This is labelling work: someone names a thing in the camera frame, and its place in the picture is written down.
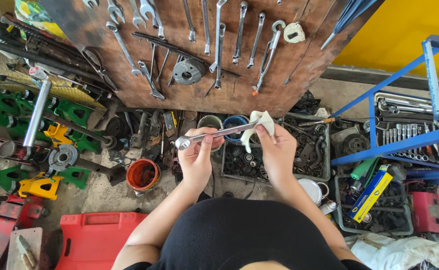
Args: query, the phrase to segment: person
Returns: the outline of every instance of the person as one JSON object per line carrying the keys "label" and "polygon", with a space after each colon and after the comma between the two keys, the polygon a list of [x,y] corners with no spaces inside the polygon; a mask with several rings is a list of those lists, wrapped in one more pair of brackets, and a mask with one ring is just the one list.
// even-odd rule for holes
{"label": "person", "polygon": [[[210,127],[186,135],[212,134]],[[131,233],[111,270],[369,270],[349,250],[293,176],[295,138],[275,125],[271,138],[256,127],[264,169],[281,202],[197,199],[211,175],[207,135],[178,151],[183,180]]]}

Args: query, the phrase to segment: wooden board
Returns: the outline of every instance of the wooden board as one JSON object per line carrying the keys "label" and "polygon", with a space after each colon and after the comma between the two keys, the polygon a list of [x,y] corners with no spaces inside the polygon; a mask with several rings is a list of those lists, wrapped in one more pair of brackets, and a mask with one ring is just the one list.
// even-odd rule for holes
{"label": "wooden board", "polygon": [[[212,89],[203,95],[216,78],[216,73],[206,71],[200,82],[193,85],[174,83],[168,87],[177,55],[170,54],[163,74],[156,87],[166,97],[165,101],[154,99],[145,77],[134,77],[131,66],[121,50],[114,34],[106,28],[110,21],[107,1],[100,0],[99,7],[90,9],[81,0],[38,0],[52,19],[63,30],[73,44],[81,49],[84,46],[96,47],[102,57],[110,78],[120,88],[118,97],[127,107],[167,108],[226,114],[247,114],[251,111],[269,111],[273,117],[280,117],[294,106],[296,101],[312,85],[339,52],[346,46],[382,1],[373,5],[357,18],[349,27],[337,34],[328,46],[320,47],[332,32],[346,0],[284,0],[280,5],[274,0],[249,0],[244,21],[241,58],[239,65],[232,64],[236,36],[239,27],[240,0],[229,0],[221,9],[221,20],[226,24],[223,43],[223,68],[241,75],[235,78],[225,74],[221,81],[222,89]],[[151,64],[151,45],[131,36],[133,32],[157,35],[151,21],[147,29],[140,30],[132,24],[133,13],[127,0],[117,0],[123,7],[126,23],[121,23],[120,33],[133,60],[142,60],[148,68]],[[216,1],[208,1],[208,24],[211,39],[211,55],[204,55],[205,34],[202,22],[201,0],[189,0],[192,23],[196,32],[196,43],[188,40],[189,28],[183,3],[180,0],[156,0],[158,12],[165,28],[169,43],[178,46],[207,62],[214,62]],[[251,70],[246,68],[258,28],[258,14],[266,14],[263,32]],[[252,96],[252,86],[257,83],[259,66],[266,43],[271,39],[271,26],[276,20],[286,24],[300,21],[306,34],[306,41],[291,44],[281,37],[276,53],[264,77],[260,94]],[[160,65],[165,49],[156,50],[156,62]],[[290,82],[283,84],[291,74]]]}
{"label": "wooden board", "polygon": [[41,267],[43,265],[42,260],[45,260],[45,258],[41,258],[43,229],[37,227],[24,230],[13,230],[11,232],[6,270],[26,270],[26,267],[21,260],[21,254],[19,253],[16,244],[16,239],[18,236],[23,236],[31,248],[31,253],[36,260],[36,266],[33,267],[33,269],[44,269],[43,267]]}

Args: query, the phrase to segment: yellow wall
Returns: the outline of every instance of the yellow wall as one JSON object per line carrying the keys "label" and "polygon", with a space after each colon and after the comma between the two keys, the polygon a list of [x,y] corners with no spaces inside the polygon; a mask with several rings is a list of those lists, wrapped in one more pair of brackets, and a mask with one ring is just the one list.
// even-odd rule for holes
{"label": "yellow wall", "polygon": [[[439,35],[439,1],[386,0],[333,64],[395,72],[423,53],[429,35]],[[439,76],[439,53],[434,61]],[[425,65],[411,73],[425,76]]]}

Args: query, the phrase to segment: white rag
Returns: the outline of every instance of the white rag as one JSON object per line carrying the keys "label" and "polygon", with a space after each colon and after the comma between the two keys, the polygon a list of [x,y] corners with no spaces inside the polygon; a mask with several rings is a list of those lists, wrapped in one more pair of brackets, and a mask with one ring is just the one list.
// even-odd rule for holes
{"label": "white rag", "polygon": [[271,118],[268,111],[257,111],[257,110],[252,111],[250,115],[250,123],[258,120],[260,116],[262,117],[259,120],[259,122],[256,125],[254,125],[253,128],[245,130],[243,132],[243,135],[241,136],[241,144],[244,145],[248,153],[251,153],[249,139],[253,134],[256,133],[256,126],[263,125],[271,137],[275,135],[275,122],[273,121],[273,118]]}

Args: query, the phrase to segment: yellow jack stand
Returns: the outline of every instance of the yellow jack stand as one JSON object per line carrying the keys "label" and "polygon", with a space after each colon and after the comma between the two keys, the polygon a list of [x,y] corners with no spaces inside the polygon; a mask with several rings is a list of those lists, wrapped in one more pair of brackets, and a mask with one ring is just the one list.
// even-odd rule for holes
{"label": "yellow jack stand", "polygon": [[71,145],[73,141],[65,137],[65,133],[68,131],[66,126],[58,124],[58,126],[49,125],[47,131],[44,132],[46,136],[51,138],[53,141],[53,146],[58,147],[59,145]]}
{"label": "yellow jack stand", "polygon": [[60,180],[64,177],[62,176],[53,176],[50,178],[44,178],[44,172],[40,172],[36,177],[32,179],[25,179],[20,181],[18,194],[21,197],[27,197],[28,195],[34,195],[46,199],[50,199],[52,201],[58,198],[56,195],[56,191],[58,190],[58,185],[60,184]]}

